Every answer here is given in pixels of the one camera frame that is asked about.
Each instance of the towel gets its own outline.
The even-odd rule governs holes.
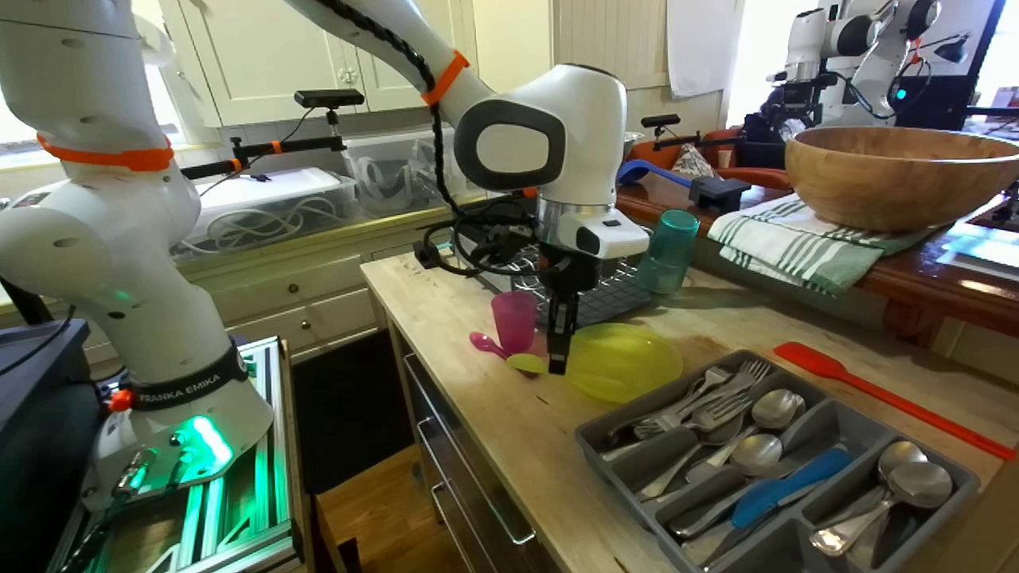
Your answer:
[[[719,93],[735,63],[742,0],[669,0],[669,86],[677,100]]]
[[[839,296],[886,256],[924,242],[924,231],[880,234],[817,216],[797,194],[719,216],[709,231],[722,259],[765,278]]]

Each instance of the white cabinet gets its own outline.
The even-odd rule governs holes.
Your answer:
[[[471,3],[419,0],[426,23],[469,56]],[[395,70],[321,32],[283,0],[164,0],[178,66],[207,123],[294,122],[297,90],[359,90],[365,108],[414,108],[420,94]]]
[[[353,48],[283,0],[164,0],[164,17],[207,123],[291,122],[297,90],[365,90]]]

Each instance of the wooden countertop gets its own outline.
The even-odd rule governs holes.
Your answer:
[[[365,264],[365,274],[565,569],[669,569],[655,538],[615,500],[578,447],[574,430],[604,414],[609,403],[574,390],[565,379],[526,379],[504,360],[477,352],[469,343],[469,332],[495,332],[491,292],[477,279],[425,269],[412,256]],[[637,321],[672,337],[687,370],[730,351],[773,357],[771,347],[780,340],[810,340],[875,384],[1019,447],[1016,390],[920,357],[888,337],[818,324],[799,308],[785,308],[700,269],[691,269],[686,291],[667,308],[637,315]],[[803,379],[956,458],[985,485],[999,471],[998,458],[933,434],[855,387],[807,371]]]

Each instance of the blue object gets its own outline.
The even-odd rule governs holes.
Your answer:
[[[850,452],[845,450],[827,450],[823,452],[818,458],[814,458],[810,464],[803,464],[799,471],[786,475],[786,479],[777,479],[777,482],[763,482],[755,491],[749,491],[735,509],[734,509],[734,532],[747,532],[757,521],[765,521],[777,505],[780,500],[814,487],[814,485],[823,485],[827,479],[836,479],[839,471],[845,471],[849,464],[855,460]]]
[[[660,166],[653,166],[653,161],[646,161],[646,160],[630,160],[630,161],[626,161],[622,168],[617,168],[617,176],[615,176],[615,180],[617,184],[637,184],[643,176],[660,176],[660,177],[669,177],[669,180],[677,180],[677,184],[682,184],[682,189],[691,189],[691,177],[686,177],[686,176],[679,176],[679,171],[669,171],[669,168],[660,168]]]
[[[653,296],[672,296],[694,256],[700,220],[687,210],[667,210],[651,231],[651,249],[637,264],[637,282]]]

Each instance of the cabinet drawer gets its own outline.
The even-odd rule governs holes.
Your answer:
[[[469,562],[469,569],[491,569],[491,561],[486,555],[486,546],[477,543],[477,534],[471,532],[471,521],[465,519],[465,514],[455,505],[447,482],[432,485],[432,505],[458,552],[458,556]]]
[[[229,328],[233,334],[246,337],[246,340],[258,340],[258,337],[283,337],[291,351],[306,351],[315,347],[319,337],[311,332],[311,315],[306,307],[291,308],[291,313],[279,313],[279,315],[265,315],[258,321],[244,321]]]
[[[311,307],[297,307],[254,321],[233,324],[244,337],[281,334],[294,352],[375,328],[369,291],[340,292]]]
[[[210,296],[216,300],[222,321],[246,321],[265,313],[281,313],[301,303],[365,286],[359,256],[311,268],[279,268],[252,274],[252,279],[210,286]]]
[[[409,379],[414,384],[419,440],[426,450],[432,471],[450,487],[450,500],[461,509],[469,532],[486,546],[486,569],[555,569],[532,524],[509,500],[509,491],[441,401],[414,357],[409,357]]]
[[[378,324],[369,291],[340,292],[310,307],[319,340],[352,337]]]

